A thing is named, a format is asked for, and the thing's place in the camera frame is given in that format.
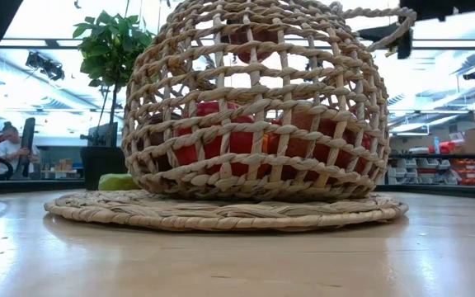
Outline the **black ceiling fixture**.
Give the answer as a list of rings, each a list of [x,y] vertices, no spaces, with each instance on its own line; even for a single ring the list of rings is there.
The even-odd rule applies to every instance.
[[[27,56],[26,66],[34,71],[39,71],[52,81],[64,80],[63,65],[52,59],[47,59],[38,52],[30,52]]]

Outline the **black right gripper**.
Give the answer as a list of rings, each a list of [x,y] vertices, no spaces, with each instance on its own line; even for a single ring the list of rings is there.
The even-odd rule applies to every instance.
[[[407,7],[416,12],[418,21],[436,18],[444,21],[452,14],[452,0],[399,0],[399,7]],[[398,24],[377,26],[359,30],[360,38],[377,42],[391,35],[398,28]],[[412,51],[413,29],[410,28],[398,39],[397,58],[407,59]]]

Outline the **round woven straw mat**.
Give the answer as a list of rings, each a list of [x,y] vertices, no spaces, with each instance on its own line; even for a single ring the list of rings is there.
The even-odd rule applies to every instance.
[[[175,232],[303,232],[395,220],[409,211],[409,205],[380,194],[369,194],[354,200],[289,203],[272,200],[183,200],[132,190],[67,194],[44,203],[44,209],[75,221]]]

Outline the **dark red round fruit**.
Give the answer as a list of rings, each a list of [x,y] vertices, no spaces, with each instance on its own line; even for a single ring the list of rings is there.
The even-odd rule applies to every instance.
[[[201,102],[197,105],[197,116],[206,116],[219,112],[219,104],[216,101]],[[240,116],[231,119],[233,123],[253,123],[254,119],[251,115]],[[249,132],[232,132],[229,138],[229,152],[230,153],[250,153],[252,148],[253,133]],[[214,158],[220,155],[220,146],[222,143],[222,136],[219,135],[211,142],[203,142],[203,150],[205,152],[205,158]],[[197,161],[197,152],[194,145],[183,146],[176,149],[175,154],[180,165],[187,165]],[[269,165],[260,165],[257,170],[257,177],[264,177],[268,170]],[[231,164],[232,175],[239,177],[248,173],[248,165],[242,163]]]

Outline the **storage shelf with bins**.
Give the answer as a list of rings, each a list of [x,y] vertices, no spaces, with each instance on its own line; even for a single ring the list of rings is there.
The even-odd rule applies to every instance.
[[[392,154],[384,183],[475,186],[475,154]]]

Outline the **person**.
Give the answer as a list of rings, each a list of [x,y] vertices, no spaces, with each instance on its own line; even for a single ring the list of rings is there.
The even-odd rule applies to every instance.
[[[34,123],[33,118],[27,119],[22,135],[19,135],[18,129],[10,121],[4,123],[0,158],[12,166],[11,179],[30,179],[35,171],[35,164],[40,161],[40,152],[33,144]]]

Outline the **red background object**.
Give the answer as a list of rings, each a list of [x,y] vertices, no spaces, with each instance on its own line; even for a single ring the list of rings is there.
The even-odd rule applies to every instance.
[[[435,145],[432,145],[428,149],[429,149],[429,153],[451,154],[458,151],[459,146],[455,142],[449,141],[449,142],[439,143],[438,147],[436,147]]]

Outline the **green potted plant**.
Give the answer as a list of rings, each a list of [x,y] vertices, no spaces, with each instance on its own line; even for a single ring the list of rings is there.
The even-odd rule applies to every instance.
[[[112,16],[101,12],[87,16],[75,25],[73,38],[80,37],[82,54],[80,72],[90,79],[89,86],[103,98],[98,125],[118,123],[118,94],[126,87],[136,58],[151,43],[153,34],[140,27],[138,15]],[[84,147],[80,151],[83,178],[89,191],[98,189],[98,182],[107,173],[126,173],[124,154],[118,147]]]

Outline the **woven straw basket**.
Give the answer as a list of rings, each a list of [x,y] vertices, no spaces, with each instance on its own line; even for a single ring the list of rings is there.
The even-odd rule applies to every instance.
[[[358,31],[406,20],[377,42]],[[144,189],[185,196],[231,196],[256,199],[352,198],[371,192],[388,168],[388,93],[373,52],[408,31],[416,13],[407,7],[344,9],[317,0],[184,0],[171,12],[152,44],[136,59],[125,103],[122,149],[126,166]],[[247,33],[248,42],[233,45],[229,36]],[[274,31],[278,43],[252,39]],[[243,63],[239,52],[249,50]],[[256,53],[271,56],[258,62]],[[197,105],[216,101],[219,112],[197,116]],[[162,123],[141,125],[145,115],[162,113]],[[311,130],[291,124],[293,113],[311,116]],[[253,123],[231,119],[252,116]],[[317,130],[322,119],[336,123],[333,137]],[[355,145],[343,139],[355,133]],[[149,136],[163,132],[152,146]],[[230,153],[232,132],[253,133],[250,153]],[[278,134],[276,154],[262,152],[264,134]],[[363,135],[372,137],[370,150]],[[221,135],[220,155],[205,158],[203,142]],[[288,157],[291,138],[308,141],[306,156]],[[138,151],[137,142],[144,140]],[[315,144],[330,148],[327,163],[313,157]],[[178,163],[175,150],[194,145],[197,161]],[[351,155],[347,169],[335,165],[339,151]],[[172,168],[159,172],[154,159],[166,154]],[[359,158],[367,163],[355,171]],[[232,175],[231,164],[248,165]],[[257,177],[260,165],[267,174]],[[283,166],[297,170],[282,180]],[[304,181],[308,171],[318,174]]]

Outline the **green cucumber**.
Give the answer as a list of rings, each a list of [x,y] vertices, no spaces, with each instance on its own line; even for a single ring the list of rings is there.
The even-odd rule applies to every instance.
[[[134,182],[129,173],[108,173],[102,175],[98,182],[99,191],[129,191],[139,190],[140,186]]]

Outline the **background shelf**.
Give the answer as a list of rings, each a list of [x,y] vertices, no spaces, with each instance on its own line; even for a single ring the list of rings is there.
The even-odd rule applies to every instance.
[[[35,165],[35,178],[40,180],[82,180],[80,147],[40,146],[40,163]]]

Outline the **dark background monitor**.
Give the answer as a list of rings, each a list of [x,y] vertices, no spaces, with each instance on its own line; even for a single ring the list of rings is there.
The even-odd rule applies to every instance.
[[[80,139],[87,141],[88,147],[116,147],[118,123],[91,127],[87,134],[81,134]]]

